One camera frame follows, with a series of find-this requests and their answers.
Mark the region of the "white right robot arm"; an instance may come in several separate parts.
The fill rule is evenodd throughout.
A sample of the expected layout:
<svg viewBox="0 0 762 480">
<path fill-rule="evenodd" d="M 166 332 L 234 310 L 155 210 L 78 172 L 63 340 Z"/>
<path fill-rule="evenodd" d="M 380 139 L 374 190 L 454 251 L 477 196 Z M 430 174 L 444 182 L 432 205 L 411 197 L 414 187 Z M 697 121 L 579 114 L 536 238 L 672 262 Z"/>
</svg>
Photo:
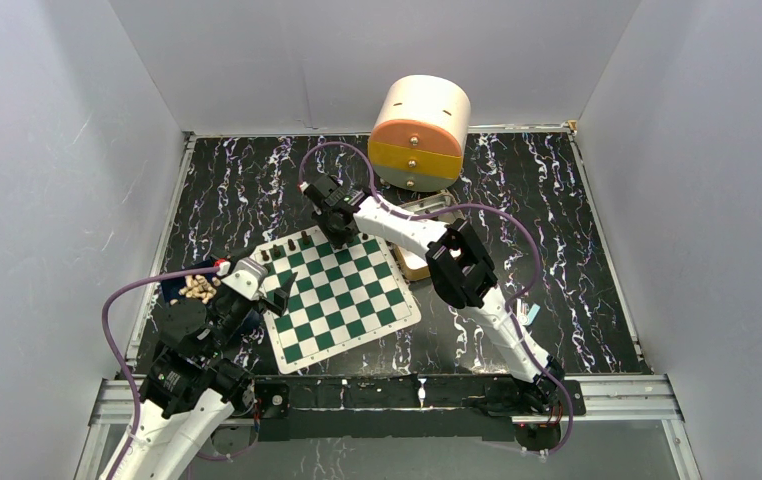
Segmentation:
<svg viewBox="0 0 762 480">
<path fill-rule="evenodd" d="M 476 321 L 503 356 L 520 388 L 522 405 L 547 413 L 560 399 L 560 365 L 540 347 L 516 317 L 514 303 L 499 287 L 495 263 L 471 223 L 451 224 L 419 216 L 350 189 L 333 176 L 299 186 L 312 202 L 312 218 L 326 239 L 340 248 L 360 234 L 378 237 L 425 261 L 435 293 Z"/>
</svg>

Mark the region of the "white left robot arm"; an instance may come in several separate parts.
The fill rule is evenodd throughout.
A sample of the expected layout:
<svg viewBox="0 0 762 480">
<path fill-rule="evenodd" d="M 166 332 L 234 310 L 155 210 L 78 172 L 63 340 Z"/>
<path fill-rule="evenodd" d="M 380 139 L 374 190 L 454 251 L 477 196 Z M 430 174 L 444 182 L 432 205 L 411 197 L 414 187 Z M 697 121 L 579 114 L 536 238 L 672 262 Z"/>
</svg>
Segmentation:
<svg viewBox="0 0 762 480">
<path fill-rule="evenodd" d="M 159 274 L 119 288 L 105 301 L 101 323 L 109 327 L 113 303 L 152 283 L 172 285 L 202 277 L 219 281 L 207 300 L 170 292 L 168 325 L 142 382 L 137 382 L 110 333 L 105 335 L 128 382 L 133 413 L 127 430 L 101 473 L 103 479 L 176 479 L 224 420 L 255 412 L 255 377 L 226 358 L 265 312 L 284 313 L 296 279 L 288 276 L 272 294 L 265 272 L 232 263 Z"/>
</svg>

